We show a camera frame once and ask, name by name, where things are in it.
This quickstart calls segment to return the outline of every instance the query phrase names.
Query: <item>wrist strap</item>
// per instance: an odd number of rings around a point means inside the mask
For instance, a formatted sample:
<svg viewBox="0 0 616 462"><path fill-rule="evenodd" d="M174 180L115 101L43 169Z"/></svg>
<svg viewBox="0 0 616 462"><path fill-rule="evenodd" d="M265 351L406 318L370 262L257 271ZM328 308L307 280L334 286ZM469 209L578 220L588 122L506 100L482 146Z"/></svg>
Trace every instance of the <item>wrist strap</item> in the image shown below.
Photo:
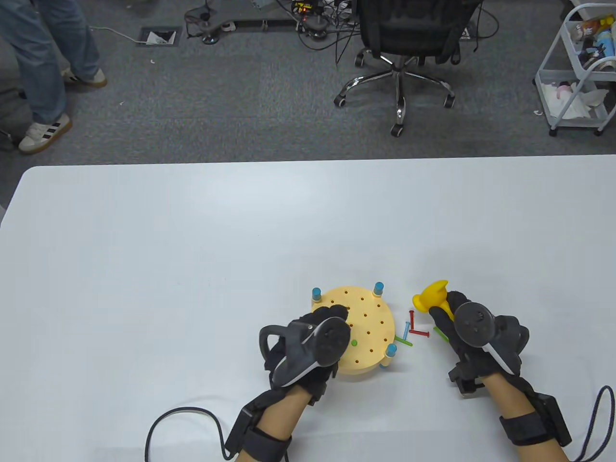
<svg viewBox="0 0 616 462"><path fill-rule="evenodd" d="M541 416L537 412L514 417L513 419L500 417L500 423L503 429L505 429L507 438L515 446L530 446L554 438L545 428Z"/></svg>
<svg viewBox="0 0 616 462"><path fill-rule="evenodd" d="M249 428L246 431L242 450L259 462L280 462L290 444L291 438L281 441L258 428Z"/></svg>

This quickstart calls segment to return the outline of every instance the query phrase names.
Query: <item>wrist tracker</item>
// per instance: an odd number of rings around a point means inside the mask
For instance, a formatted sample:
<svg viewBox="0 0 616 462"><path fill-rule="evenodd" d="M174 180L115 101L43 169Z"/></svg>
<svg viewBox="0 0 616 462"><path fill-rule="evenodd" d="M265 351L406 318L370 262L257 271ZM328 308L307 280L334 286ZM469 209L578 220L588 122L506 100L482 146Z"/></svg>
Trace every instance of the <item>wrist tracker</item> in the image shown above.
<svg viewBox="0 0 616 462"><path fill-rule="evenodd" d="M511 442L515 446L530 446L556 439L561 447L571 443L571 435L556 398L534 391L524 394L535 412L512 419L500 418Z"/></svg>
<svg viewBox="0 0 616 462"><path fill-rule="evenodd" d="M231 428L225 449L232 455L245 451L259 462L280 462L291 444L291 438L281 441L257 428L265 409L285 397L284 390L268 390L246 404Z"/></svg>

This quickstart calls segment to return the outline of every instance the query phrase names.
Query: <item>black mesh chair back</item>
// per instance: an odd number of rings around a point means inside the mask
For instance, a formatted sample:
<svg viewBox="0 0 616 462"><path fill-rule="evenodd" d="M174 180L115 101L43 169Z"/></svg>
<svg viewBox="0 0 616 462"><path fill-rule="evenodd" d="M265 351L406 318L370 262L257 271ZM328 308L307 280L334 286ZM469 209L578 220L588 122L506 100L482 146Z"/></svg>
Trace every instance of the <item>black mesh chair back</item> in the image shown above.
<svg viewBox="0 0 616 462"><path fill-rule="evenodd" d="M435 57L444 63L481 0L358 0L362 41L381 53Z"/></svg>

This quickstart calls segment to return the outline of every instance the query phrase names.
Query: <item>chrome chair leg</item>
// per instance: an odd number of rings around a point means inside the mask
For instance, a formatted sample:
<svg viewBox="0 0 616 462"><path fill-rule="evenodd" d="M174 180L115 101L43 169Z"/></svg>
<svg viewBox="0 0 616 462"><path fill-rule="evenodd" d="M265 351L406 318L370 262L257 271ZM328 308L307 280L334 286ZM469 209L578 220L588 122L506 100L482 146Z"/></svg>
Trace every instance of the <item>chrome chair leg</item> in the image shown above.
<svg viewBox="0 0 616 462"><path fill-rule="evenodd" d="M419 62L419 58L417 56L411 56L409 59L407 59L406 61L404 61L404 67L408 66L409 64L411 64L413 61L415 61L415 63Z"/></svg>
<svg viewBox="0 0 616 462"><path fill-rule="evenodd" d="M346 94L349 90L355 88L358 85L389 77L390 75L393 75L393 71L391 70L377 72L376 74L362 75L360 77L355 77L354 79L349 80L347 84L342 88L342 90L340 90L338 96L336 96L336 98L334 99L334 104L338 107L344 106Z"/></svg>
<svg viewBox="0 0 616 462"><path fill-rule="evenodd" d="M431 77L429 75L416 74L414 72L409 72L409 71L405 71L404 73L408 75L409 77L414 77L416 79L425 80L426 82L431 82L437 85L441 85L445 90L447 90L447 92L449 93L449 96L451 96L452 98L456 97L456 94L453 92L451 85L449 85L444 80L437 79L436 77Z"/></svg>
<svg viewBox="0 0 616 462"><path fill-rule="evenodd" d="M369 48L362 48L362 50L357 54L357 56L363 55L364 53L367 53L369 55L372 54L372 50ZM385 61L387 64L389 64L390 66L394 63L393 61L389 60L388 58L386 58L385 56L381 55L379 57L379 59L381 61Z"/></svg>
<svg viewBox="0 0 616 462"><path fill-rule="evenodd" d="M396 104L395 104L395 125L391 127L391 134L398 138L402 135L402 130L404 130L404 116L407 113L406 108L406 100L404 97L404 86L402 81L402 73L396 72L394 73L395 79L395 94L396 94Z"/></svg>

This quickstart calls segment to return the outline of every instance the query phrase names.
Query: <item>yellow pegboard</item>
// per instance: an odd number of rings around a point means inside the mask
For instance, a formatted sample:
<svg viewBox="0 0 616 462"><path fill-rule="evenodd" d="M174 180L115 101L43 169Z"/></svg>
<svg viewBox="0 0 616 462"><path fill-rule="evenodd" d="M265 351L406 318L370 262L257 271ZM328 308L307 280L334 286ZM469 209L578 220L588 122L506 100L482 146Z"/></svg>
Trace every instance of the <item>yellow pegboard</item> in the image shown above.
<svg viewBox="0 0 616 462"><path fill-rule="evenodd" d="M321 306L343 305L349 310L351 343L338 363L338 372L356 375L368 372L391 358L385 350L394 342L395 323L389 306L382 297L362 287L339 287L312 301L312 311Z"/></svg>

